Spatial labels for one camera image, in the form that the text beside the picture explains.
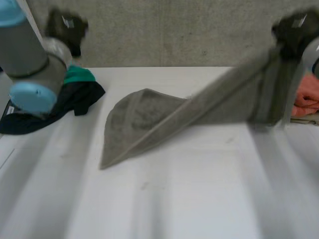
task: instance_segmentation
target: gray cloth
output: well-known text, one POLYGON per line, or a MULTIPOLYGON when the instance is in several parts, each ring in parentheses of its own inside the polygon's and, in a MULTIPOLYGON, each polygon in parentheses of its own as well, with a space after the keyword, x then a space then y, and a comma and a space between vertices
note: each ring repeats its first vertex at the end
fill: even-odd
POLYGON ((314 124, 319 126, 319 113, 303 116, 303 117, 291 117, 291 122, 302 124, 314 124))
POLYGON ((280 66, 287 69, 279 61, 278 49, 272 49, 230 70, 190 99, 150 89, 126 96, 108 115, 100 168, 141 154, 194 124, 276 123, 282 118, 286 103, 284 99, 276 101, 274 88, 282 92, 283 87, 284 94, 290 88, 290 80, 282 79, 280 66))

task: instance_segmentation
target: white tabletop surface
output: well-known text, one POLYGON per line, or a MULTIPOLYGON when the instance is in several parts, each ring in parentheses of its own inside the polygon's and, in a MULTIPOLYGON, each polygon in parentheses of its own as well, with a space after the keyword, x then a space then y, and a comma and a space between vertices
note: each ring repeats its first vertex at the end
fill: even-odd
MULTIPOLYGON (((265 137, 252 136, 245 123, 189 128, 139 157, 98 169, 106 117, 121 98, 144 88, 187 97, 226 67, 90 70, 106 94, 86 116, 69 112, 35 133, 0 139, 0 239, 258 239, 318 233, 312 223, 319 215, 317 178, 306 177, 308 168, 291 155, 280 172, 276 162, 274 168, 267 165, 257 151, 265 137), (293 184, 277 184, 285 173, 293 184)), ((292 126, 283 150, 310 139, 300 154, 317 166, 318 131, 292 126)), ((281 133, 270 137, 275 145, 286 140, 281 133)))

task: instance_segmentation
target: concrete wall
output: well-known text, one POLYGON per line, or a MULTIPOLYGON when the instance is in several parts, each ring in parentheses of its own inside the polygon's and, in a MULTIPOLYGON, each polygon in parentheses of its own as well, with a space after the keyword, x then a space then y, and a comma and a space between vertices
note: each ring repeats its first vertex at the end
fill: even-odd
POLYGON ((273 44, 272 24, 317 0, 27 0, 40 30, 57 5, 86 17, 79 64, 233 66, 273 44))

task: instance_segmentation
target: orange towel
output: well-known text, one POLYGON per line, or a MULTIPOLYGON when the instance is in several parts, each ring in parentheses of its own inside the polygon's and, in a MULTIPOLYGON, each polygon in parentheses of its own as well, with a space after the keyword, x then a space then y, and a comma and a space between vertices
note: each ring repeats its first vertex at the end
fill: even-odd
POLYGON ((297 90, 292 116, 302 117, 319 110, 319 79, 313 74, 304 76, 297 90))

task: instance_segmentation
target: green cloth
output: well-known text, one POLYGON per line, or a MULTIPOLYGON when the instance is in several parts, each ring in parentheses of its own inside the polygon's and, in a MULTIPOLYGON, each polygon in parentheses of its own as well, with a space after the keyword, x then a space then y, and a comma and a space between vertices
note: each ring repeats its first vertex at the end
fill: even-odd
POLYGON ((93 74, 82 67, 79 66, 70 66, 66 72, 64 83, 67 84, 70 82, 84 82, 84 81, 95 81, 93 74))

